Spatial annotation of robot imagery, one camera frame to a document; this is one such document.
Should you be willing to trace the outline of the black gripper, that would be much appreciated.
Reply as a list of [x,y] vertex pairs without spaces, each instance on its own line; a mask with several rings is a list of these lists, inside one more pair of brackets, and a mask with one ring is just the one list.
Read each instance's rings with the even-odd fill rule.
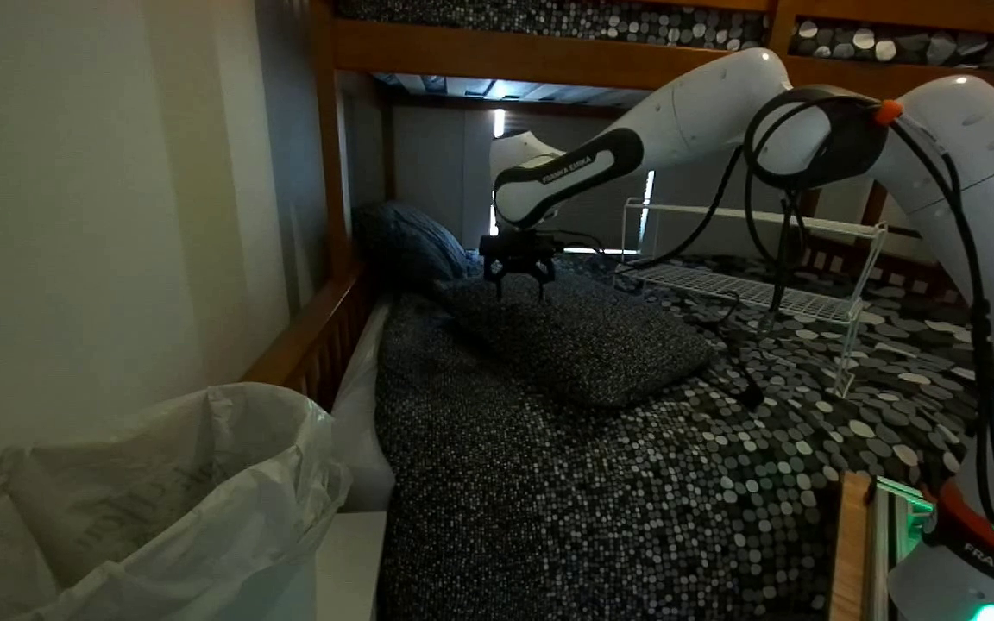
[[547,301],[550,273],[553,273],[553,244],[536,231],[501,231],[480,241],[487,283],[495,297],[505,301],[505,276],[527,273],[536,276],[536,301]]

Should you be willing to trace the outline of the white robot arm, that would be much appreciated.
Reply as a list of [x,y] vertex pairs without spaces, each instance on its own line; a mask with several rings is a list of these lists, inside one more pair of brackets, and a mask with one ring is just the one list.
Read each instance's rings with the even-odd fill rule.
[[492,198],[501,228],[485,241],[492,279],[553,276],[542,220],[611,178],[734,147],[754,175],[806,192],[838,178],[879,183],[971,307],[977,431],[972,507],[994,527],[994,86],[930,80],[894,100],[798,86],[765,48],[704,63],[590,141],[562,152],[520,132],[495,144]]

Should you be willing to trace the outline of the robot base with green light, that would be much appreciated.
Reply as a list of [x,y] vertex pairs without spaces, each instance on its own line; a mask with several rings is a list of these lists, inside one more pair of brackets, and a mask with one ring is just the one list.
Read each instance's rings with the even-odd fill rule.
[[874,621],[994,621],[994,527],[955,482],[878,478]]

